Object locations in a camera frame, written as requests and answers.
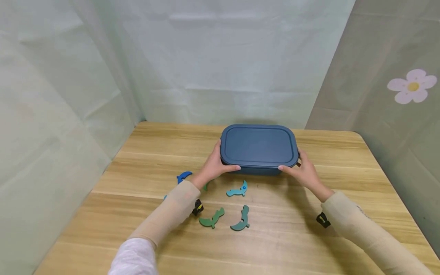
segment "food storage box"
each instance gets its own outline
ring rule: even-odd
[[[295,135],[280,125],[230,125],[221,135],[220,155],[224,164],[241,166],[237,173],[250,175],[278,175],[279,165],[298,162]]]

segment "green fabric wall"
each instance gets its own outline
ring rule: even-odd
[[[439,20],[437,0],[357,0],[306,126],[358,132],[437,255]]]

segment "hand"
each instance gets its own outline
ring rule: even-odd
[[[217,178],[223,173],[238,171],[241,169],[238,165],[224,165],[221,162],[220,158],[220,144],[221,140],[219,139],[214,146],[213,152],[209,155],[205,164],[202,166],[200,171],[191,179],[191,182],[198,188],[202,189],[205,184],[209,181]]]
[[[321,202],[325,202],[334,194],[334,191],[321,183],[315,166],[308,159],[306,152],[300,148],[298,148],[298,151],[301,160],[299,168],[280,165],[278,169],[294,177],[302,186],[312,191]]]
[[[308,159],[306,152],[298,148],[300,154],[301,166],[299,168],[280,165],[279,170],[294,177],[302,186],[310,187],[321,183],[315,166]]]

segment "person's left hand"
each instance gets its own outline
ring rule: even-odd
[[[191,178],[191,182],[198,188],[202,189],[209,181],[217,178],[223,173],[238,171],[241,169],[238,165],[224,165],[220,159],[220,144],[219,139],[214,146],[213,152],[209,155],[205,164],[200,171]]]

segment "yellow flower center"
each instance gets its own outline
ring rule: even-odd
[[[418,90],[418,87],[419,87],[419,85],[418,85],[417,82],[411,82],[411,83],[408,85],[408,90],[409,90],[410,92],[415,92],[416,90]]]

